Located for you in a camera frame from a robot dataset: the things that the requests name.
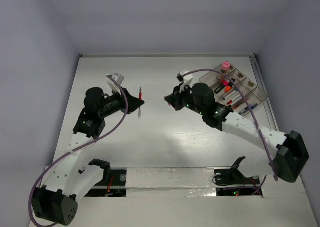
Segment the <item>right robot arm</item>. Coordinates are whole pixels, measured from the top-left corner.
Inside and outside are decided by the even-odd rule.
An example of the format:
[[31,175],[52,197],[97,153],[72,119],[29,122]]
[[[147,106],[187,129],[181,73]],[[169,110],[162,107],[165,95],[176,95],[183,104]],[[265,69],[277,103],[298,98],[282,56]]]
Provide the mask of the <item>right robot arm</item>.
[[310,158],[300,133],[284,133],[256,126],[230,107],[216,102],[214,92],[207,84],[197,83],[183,91],[176,86],[173,93],[164,99],[176,111],[188,108],[200,114],[209,127],[237,136],[266,152],[266,157],[254,160],[239,157],[236,166],[230,170],[230,177],[235,183],[242,183],[253,176],[276,176],[294,183]]

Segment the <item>blue ballpoint pen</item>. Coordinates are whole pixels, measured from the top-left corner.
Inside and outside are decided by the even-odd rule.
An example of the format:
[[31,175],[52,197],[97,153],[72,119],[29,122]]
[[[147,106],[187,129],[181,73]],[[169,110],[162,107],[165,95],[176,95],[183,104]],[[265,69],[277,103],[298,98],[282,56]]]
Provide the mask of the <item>blue ballpoint pen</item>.
[[256,104],[251,104],[250,106],[247,106],[247,107],[241,112],[241,114],[249,111],[249,109],[253,110],[253,109],[255,109],[257,106],[258,106],[257,103],[256,103]]

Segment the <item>red cap white marker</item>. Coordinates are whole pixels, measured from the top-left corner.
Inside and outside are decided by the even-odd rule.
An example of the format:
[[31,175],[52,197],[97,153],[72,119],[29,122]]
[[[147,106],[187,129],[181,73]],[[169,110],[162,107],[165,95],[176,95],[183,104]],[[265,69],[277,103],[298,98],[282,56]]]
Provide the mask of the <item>red cap white marker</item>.
[[229,100],[227,102],[227,105],[231,105],[232,103],[235,103],[237,100],[241,99],[242,98],[242,95],[241,94],[238,94],[236,97],[234,97],[233,99]]

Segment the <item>orange cap black highlighter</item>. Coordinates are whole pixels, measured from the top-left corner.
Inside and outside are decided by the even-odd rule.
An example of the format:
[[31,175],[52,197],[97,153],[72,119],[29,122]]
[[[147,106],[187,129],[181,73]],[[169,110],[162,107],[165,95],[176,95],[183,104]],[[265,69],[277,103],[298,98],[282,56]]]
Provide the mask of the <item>orange cap black highlighter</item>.
[[229,92],[233,88],[233,85],[234,85],[235,81],[236,80],[234,78],[231,79],[231,81],[225,87],[225,90],[224,90],[225,93]]

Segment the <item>purple gel pen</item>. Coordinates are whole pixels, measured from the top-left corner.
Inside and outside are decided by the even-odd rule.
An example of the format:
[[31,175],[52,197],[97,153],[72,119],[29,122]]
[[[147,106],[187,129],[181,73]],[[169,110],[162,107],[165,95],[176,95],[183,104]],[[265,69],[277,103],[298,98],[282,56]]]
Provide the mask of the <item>purple gel pen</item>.
[[246,107],[244,110],[242,110],[239,114],[240,114],[240,115],[244,115],[244,114],[245,114],[246,112],[248,112],[249,110],[253,110],[256,106],[257,106],[257,104],[247,106],[247,107]]

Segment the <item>pink cap sticker bottle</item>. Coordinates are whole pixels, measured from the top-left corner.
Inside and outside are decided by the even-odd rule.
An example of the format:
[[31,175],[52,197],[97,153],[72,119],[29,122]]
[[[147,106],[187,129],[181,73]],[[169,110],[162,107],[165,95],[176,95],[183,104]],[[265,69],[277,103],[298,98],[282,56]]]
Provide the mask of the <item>pink cap sticker bottle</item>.
[[228,61],[224,61],[221,65],[221,73],[227,75],[230,68],[231,64]]

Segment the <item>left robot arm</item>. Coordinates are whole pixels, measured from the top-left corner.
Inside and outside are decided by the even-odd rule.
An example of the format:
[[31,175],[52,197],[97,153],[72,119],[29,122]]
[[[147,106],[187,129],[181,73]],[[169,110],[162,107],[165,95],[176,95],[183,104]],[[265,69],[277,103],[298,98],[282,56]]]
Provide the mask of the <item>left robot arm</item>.
[[114,87],[112,95],[99,87],[86,91],[84,108],[73,128],[73,134],[64,155],[54,161],[54,169],[41,187],[34,185],[29,197],[29,215],[35,226],[36,218],[68,226],[74,220],[83,197],[96,184],[110,181],[108,161],[86,159],[89,146],[104,138],[105,118],[119,111],[125,115],[138,110],[145,102],[134,97],[125,88]]

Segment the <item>red gel pen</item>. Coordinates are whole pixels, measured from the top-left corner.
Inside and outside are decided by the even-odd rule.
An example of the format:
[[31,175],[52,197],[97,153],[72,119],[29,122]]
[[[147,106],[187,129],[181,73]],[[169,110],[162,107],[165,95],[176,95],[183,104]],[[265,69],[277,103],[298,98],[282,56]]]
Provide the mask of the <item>red gel pen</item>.
[[239,107],[241,107],[242,105],[244,105],[248,100],[249,100],[249,98],[246,98],[245,100],[242,100],[242,101],[236,103],[232,108],[233,108],[234,110],[236,110],[237,108],[239,108]]

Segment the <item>pink cap black highlighter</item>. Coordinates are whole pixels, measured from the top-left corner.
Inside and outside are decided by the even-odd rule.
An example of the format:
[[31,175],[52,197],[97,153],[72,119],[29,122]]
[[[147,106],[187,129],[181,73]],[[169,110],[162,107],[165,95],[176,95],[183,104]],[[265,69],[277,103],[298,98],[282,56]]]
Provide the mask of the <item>pink cap black highlighter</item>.
[[220,83],[220,85],[214,90],[215,94],[219,94],[227,85],[229,82],[225,79],[223,79]]

